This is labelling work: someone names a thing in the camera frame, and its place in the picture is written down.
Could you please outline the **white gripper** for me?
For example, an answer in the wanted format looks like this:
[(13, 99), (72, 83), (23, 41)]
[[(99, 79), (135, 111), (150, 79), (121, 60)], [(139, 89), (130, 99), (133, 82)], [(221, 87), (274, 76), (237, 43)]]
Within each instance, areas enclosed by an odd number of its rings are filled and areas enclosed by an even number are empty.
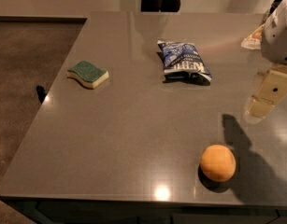
[(262, 56), (274, 64), (263, 77), (259, 88), (247, 102), (245, 120), (256, 124), (287, 97), (287, 0), (282, 0), (268, 17), (242, 42), (244, 49), (261, 49)]

